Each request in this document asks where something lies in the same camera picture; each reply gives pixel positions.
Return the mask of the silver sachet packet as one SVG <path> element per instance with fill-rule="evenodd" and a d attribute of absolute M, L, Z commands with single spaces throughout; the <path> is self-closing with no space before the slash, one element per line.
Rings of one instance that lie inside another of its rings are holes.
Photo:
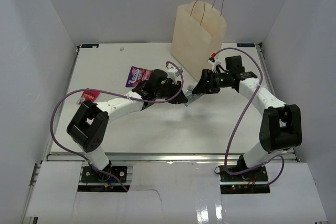
<path fill-rule="evenodd" d="M 191 105 L 193 102 L 203 96 L 203 94 L 193 94 L 192 91 L 194 90 L 194 88 L 195 87 L 193 85 L 189 85 L 187 87 L 187 90 L 184 93 L 185 97 L 187 98 L 187 102 L 184 103 L 185 106 Z"/>

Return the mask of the purple Fox's candy bag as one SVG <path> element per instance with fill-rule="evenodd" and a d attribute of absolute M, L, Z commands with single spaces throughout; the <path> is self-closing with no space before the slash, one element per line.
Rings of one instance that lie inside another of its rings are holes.
<path fill-rule="evenodd" d="M 153 71 L 149 69 L 132 66 L 129 71 L 125 86 L 128 88 L 136 87 L 140 82 L 149 80 L 152 72 Z"/>

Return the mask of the small pink packet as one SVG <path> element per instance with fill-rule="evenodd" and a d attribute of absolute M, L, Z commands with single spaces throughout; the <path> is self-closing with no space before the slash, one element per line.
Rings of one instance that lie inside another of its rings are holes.
<path fill-rule="evenodd" d="M 100 92 L 98 91 L 84 91 L 81 97 L 77 100 L 76 104 L 80 105 L 85 101 L 95 102 L 99 95 Z"/>

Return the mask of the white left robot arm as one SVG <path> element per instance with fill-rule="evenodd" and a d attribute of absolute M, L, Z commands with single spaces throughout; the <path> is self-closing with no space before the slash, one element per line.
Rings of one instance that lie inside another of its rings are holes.
<path fill-rule="evenodd" d="M 187 102 L 182 88 L 181 68 L 170 67 L 166 71 L 155 69 L 149 79 L 141 81 L 125 98 L 104 102 L 85 101 L 67 126 L 68 135 L 81 148 L 85 158 L 94 166 L 93 176 L 101 182 L 110 178 L 111 162 L 101 147 L 109 122 L 133 112 L 143 111 L 155 102 L 170 104 Z"/>

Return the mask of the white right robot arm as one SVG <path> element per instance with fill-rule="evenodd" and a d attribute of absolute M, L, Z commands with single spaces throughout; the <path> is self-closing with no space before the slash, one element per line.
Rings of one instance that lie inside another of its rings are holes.
<path fill-rule="evenodd" d="M 295 104 L 284 103 L 262 87 L 261 79 L 245 70 L 241 56 L 227 57 L 225 68 L 214 56 L 208 62 L 212 69 L 202 71 L 192 94 L 217 94 L 222 88 L 233 88 L 248 99 L 248 105 L 253 105 L 262 116 L 258 143 L 239 157 L 235 167 L 229 169 L 231 173 L 237 173 L 241 180 L 250 181 L 255 177 L 258 165 L 301 145 L 300 108 Z"/>

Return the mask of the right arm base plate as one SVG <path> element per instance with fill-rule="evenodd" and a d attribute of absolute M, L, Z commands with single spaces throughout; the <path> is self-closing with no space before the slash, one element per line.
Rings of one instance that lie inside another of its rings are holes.
<path fill-rule="evenodd" d="M 217 166 L 214 173 L 219 176 L 222 195 L 269 194 L 268 174 L 265 167 L 237 176 L 226 173 L 223 166 Z"/>

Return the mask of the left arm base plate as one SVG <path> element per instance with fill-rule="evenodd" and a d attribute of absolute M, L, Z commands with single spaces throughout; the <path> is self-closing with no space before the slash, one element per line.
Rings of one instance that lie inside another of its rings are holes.
<path fill-rule="evenodd" d="M 126 166 L 112 166 L 109 170 L 109 173 L 117 177 L 121 183 L 125 183 L 127 181 L 128 168 Z M 97 172 L 91 166 L 83 167 L 80 182 L 118 184 L 114 177 L 111 177 L 110 175 L 101 172 Z"/>

